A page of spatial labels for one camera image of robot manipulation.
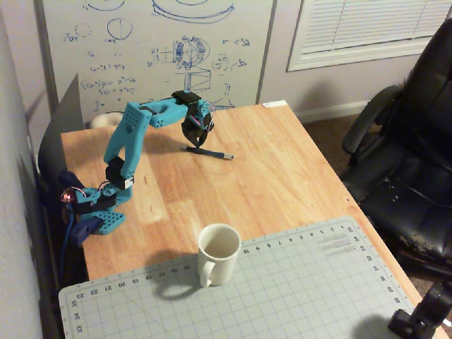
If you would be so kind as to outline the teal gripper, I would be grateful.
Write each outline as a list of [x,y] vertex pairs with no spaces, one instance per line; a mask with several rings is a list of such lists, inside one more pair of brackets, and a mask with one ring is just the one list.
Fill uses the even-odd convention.
[[198,100],[189,105],[187,116],[182,122],[182,133],[196,148],[200,148],[205,143],[208,134],[215,126],[211,108],[211,103]]

